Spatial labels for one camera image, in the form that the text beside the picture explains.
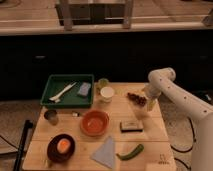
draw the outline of brown bowl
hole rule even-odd
[[[84,114],[80,127],[88,136],[100,136],[106,132],[109,124],[109,116],[100,110],[90,110]]]
[[[57,150],[57,144],[63,138],[68,139],[70,141],[71,146],[70,146],[69,150],[66,153],[61,154]],[[72,156],[74,151],[75,151],[75,141],[74,141],[74,139],[68,134],[59,134],[59,135],[55,136],[50,141],[50,143],[49,143],[49,145],[47,147],[47,156],[52,162],[62,163],[62,162],[67,161]]]

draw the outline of blue sponge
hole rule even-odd
[[[84,82],[81,85],[80,89],[78,90],[78,95],[86,97],[89,93],[90,88],[91,88],[91,84]]]

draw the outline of white spoon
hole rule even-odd
[[[60,102],[60,97],[67,92],[69,89],[71,89],[74,85],[76,84],[76,82],[72,83],[72,84],[68,84],[66,87],[64,87],[63,90],[61,90],[58,94],[56,94],[53,97],[50,97],[49,100],[54,101],[55,103]]]

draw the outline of dark cabinet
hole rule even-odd
[[[173,67],[187,90],[212,89],[211,30],[0,37],[0,99],[40,98],[50,74],[146,82]]]

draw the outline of green tray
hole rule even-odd
[[[64,87],[72,82],[77,82],[70,90],[65,92],[60,97],[60,102],[55,103],[49,100],[50,97],[56,95]],[[82,97],[77,94],[83,82],[91,84],[87,97]],[[94,94],[94,76],[92,74],[72,74],[72,75],[51,75],[48,78],[45,86],[41,105],[49,108],[89,108],[93,103]]]

